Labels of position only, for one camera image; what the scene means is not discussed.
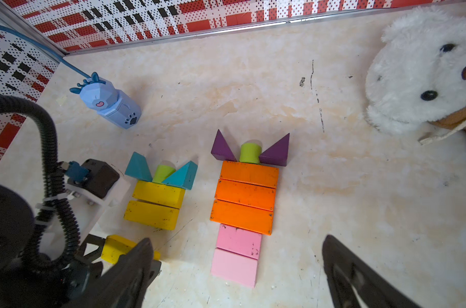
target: beige tile floor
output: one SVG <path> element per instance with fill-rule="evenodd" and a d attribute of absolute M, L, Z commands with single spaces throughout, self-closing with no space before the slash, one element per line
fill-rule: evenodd
<path fill-rule="evenodd" d="M 466 3 L 442 7 L 466 16 Z M 382 29 L 404 13 L 67 58 L 142 106 L 140 122 L 126 131 L 87 109 L 68 91 L 81 78 L 57 69 L 39 104 L 57 124 L 59 160 L 95 158 L 125 170 L 138 151 L 151 169 L 162 160 L 199 162 L 175 231 L 123 220 L 125 204 L 94 228 L 100 236 L 150 237 L 161 252 L 162 273 L 145 307 L 331 307 L 321 245 L 334 234 L 423 307 L 466 308 L 466 136 L 420 146 L 431 126 L 389 137 L 362 118 Z M 209 274 L 219 227 L 209 214 L 221 168 L 209 152 L 218 128 L 236 153 L 249 139 L 266 148 L 291 133 L 255 289 Z M 32 205 L 42 198 L 31 120 L 0 162 L 0 183 Z"/>

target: perforated wall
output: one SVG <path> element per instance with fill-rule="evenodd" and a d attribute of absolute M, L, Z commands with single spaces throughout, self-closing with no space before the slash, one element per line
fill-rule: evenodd
<path fill-rule="evenodd" d="M 4 0 L 66 51 L 334 10 L 439 0 Z"/>
<path fill-rule="evenodd" d="M 37 101 L 58 64 L 36 47 L 0 31 L 0 94 Z M 0 114 L 0 159 L 25 117 Z"/>

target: black button eye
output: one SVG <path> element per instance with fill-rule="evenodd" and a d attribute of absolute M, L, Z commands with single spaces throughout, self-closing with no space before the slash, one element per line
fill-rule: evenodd
<path fill-rule="evenodd" d="M 439 96 L 439 94 L 437 93 L 437 91 L 425 91 L 423 93 L 421 93 L 421 99 L 424 100 L 424 101 L 433 101 L 434 99 L 437 98 L 437 96 Z"/>
<path fill-rule="evenodd" d="M 451 51 L 452 49 L 454 49 L 454 47 L 455 47 L 455 44 L 445 44 L 444 46 L 442 46 L 442 47 L 440 48 L 440 51 L 441 51 L 441 52 L 449 52 L 449 51 Z"/>

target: green cylinder block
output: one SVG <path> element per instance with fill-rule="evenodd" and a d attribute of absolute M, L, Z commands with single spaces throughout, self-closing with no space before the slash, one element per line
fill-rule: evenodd
<path fill-rule="evenodd" d="M 241 145 L 240 162 L 241 163 L 260 163 L 259 155 L 262 153 L 262 148 L 256 143 L 244 143 Z"/>
<path fill-rule="evenodd" d="M 167 166 L 167 165 L 157 165 L 156 173 L 154 174 L 153 183 L 161 184 L 164 179 L 170 176 L 173 172 L 175 172 L 175 168 Z"/>

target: purple triangular block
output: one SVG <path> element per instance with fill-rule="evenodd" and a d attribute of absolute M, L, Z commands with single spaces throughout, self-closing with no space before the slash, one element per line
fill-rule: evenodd
<path fill-rule="evenodd" d="M 223 137 L 223 134 L 218 130 L 216 134 L 216 139 L 214 139 L 214 144 L 212 145 L 211 150 L 212 156 L 214 156 L 218 161 L 231 161 L 236 162 L 236 158 L 233 155 L 230 147 L 226 143 L 226 140 Z"/>
<path fill-rule="evenodd" d="M 288 164 L 288 145 L 290 143 L 290 134 L 281 138 L 269 149 L 265 150 L 260 156 L 261 163 L 285 167 Z"/>

